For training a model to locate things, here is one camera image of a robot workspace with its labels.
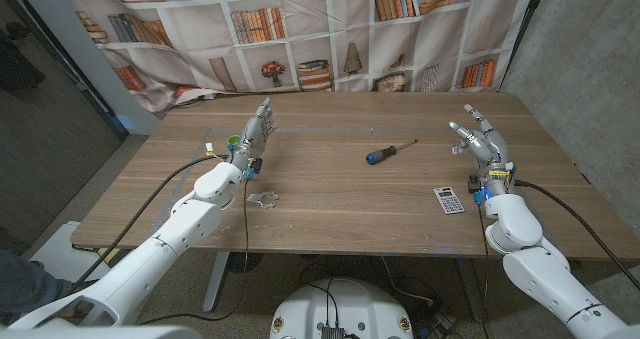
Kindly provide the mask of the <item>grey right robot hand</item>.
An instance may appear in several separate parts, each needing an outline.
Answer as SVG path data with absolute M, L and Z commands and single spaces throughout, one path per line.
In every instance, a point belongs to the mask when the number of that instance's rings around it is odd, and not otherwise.
M 452 147 L 452 153 L 460 155 L 467 151 L 474 156 L 478 176 L 491 197 L 508 194 L 514 164 L 509 159 L 509 150 L 503 136 L 472 105 L 465 104 L 464 109 L 475 120 L 479 129 L 467 129 L 450 121 L 449 127 L 459 136 L 459 143 Z

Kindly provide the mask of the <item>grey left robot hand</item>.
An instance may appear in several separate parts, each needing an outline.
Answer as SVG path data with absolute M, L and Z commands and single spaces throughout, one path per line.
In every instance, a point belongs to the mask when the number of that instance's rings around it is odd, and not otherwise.
M 241 171 L 247 170 L 252 160 L 262 156 L 266 142 L 275 129 L 271 98 L 266 97 L 255 115 L 249 119 L 228 162 Z

